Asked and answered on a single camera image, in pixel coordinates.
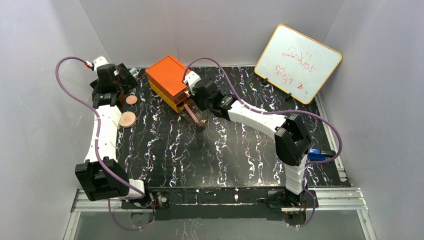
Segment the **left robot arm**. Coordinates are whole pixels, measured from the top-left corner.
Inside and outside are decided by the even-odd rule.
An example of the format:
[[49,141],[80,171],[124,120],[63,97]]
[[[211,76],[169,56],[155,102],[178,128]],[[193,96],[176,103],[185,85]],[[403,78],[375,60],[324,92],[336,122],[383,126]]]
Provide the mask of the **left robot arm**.
[[146,196],[144,182],[129,178],[116,157],[124,96],[138,82],[123,63],[96,63],[94,69],[97,79],[90,83],[93,132],[88,153],[83,163],[76,165],[75,175],[90,201],[142,199]]

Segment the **orange drawer organizer box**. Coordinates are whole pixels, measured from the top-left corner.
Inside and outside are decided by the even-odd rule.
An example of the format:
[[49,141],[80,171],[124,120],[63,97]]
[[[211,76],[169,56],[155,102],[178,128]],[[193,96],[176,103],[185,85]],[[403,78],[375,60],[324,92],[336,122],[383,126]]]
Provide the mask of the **orange drawer organizer box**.
[[174,56],[168,55],[145,70],[151,89],[159,95],[176,113],[188,103],[183,83],[186,66]]

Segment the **clear plastic drawer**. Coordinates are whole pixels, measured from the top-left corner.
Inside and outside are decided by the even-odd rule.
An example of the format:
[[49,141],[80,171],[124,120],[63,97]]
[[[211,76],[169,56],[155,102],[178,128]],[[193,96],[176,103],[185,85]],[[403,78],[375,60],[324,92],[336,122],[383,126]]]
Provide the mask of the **clear plastic drawer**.
[[196,129],[204,129],[208,124],[208,113],[206,111],[201,111],[194,103],[185,103],[179,114]]

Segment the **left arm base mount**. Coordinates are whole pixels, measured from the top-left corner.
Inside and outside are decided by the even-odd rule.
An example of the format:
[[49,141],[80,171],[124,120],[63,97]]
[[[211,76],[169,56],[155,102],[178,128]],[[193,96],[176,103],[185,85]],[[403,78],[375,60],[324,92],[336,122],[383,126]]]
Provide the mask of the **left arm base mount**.
[[125,199],[120,197],[119,200],[121,200],[121,208],[126,210],[167,210],[171,204],[171,188],[149,188],[144,198]]

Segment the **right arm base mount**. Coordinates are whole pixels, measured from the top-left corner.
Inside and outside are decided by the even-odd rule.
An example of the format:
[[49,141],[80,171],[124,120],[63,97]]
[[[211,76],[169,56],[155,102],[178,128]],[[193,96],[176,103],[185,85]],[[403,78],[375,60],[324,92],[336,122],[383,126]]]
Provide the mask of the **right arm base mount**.
[[300,208],[304,203],[307,203],[308,208],[313,207],[314,204],[315,207],[319,206],[318,197],[314,190],[309,192],[303,190],[300,194],[295,194],[285,188],[268,191],[265,203],[271,208]]

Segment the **pink lipstick box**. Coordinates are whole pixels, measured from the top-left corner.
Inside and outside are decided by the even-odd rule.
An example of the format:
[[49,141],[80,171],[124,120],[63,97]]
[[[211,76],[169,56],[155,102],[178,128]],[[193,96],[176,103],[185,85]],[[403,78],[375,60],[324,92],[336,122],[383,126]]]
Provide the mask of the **pink lipstick box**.
[[190,107],[187,104],[184,104],[184,109],[187,111],[188,115],[190,116],[190,118],[193,120],[193,122],[198,125],[199,124],[199,120],[196,117],[196,115],[193,113],[193,111],[190,109]]

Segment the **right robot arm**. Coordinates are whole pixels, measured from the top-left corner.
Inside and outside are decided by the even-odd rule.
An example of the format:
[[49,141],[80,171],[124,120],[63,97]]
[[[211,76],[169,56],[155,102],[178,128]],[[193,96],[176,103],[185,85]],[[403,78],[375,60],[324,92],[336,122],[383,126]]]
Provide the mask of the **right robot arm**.
[[119,150],[128,174],[155,187],[186,185],[187,176],[212,181],[225,187],[227,164],[237,160],[237,150],[249,140],[244,128],[252,128],[273,139],[276,156],[285,168],[285,189],[299,196],[306,186],[306,158],[310,135],[297,114],[272,114],[224,94],[211,79],[194,71],[182,81],[190,87],[192,105],[212,114],[206,118],[205,130],[195,128],[176,113],[160,96],[158,86],[145,75],[135,80],[130,97],[138,103],[130,108],[135,124],[123,130]]

